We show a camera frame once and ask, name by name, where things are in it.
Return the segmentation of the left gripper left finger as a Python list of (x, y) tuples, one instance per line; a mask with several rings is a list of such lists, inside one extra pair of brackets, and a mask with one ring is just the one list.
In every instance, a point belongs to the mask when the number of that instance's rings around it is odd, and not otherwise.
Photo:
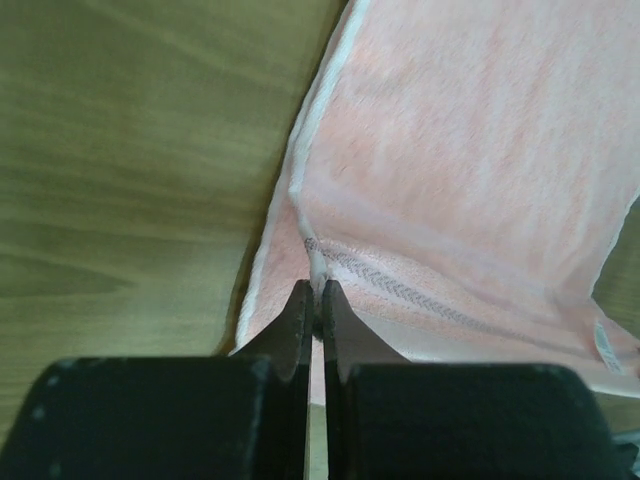
[(313, 294), (230, 356), (52, 363), (1, 451), (5, 479), (302, 479)]

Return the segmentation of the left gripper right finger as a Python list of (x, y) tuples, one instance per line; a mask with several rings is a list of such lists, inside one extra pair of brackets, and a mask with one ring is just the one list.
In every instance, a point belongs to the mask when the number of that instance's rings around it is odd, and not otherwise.
[(589, 389), (540, 363), (412, 363), (322, 295), (329, 475), (333, 479), (624, 479)]

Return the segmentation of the pink towel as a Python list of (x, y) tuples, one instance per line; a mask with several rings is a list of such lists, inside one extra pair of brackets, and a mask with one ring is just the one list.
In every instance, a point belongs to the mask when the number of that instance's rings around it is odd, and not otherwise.
[(593, 301), (639, 195), (635, 1), (351, 1), (291, 131), (236, 329), (339, 282), (413, 361), (548, 362), (636, 397)]

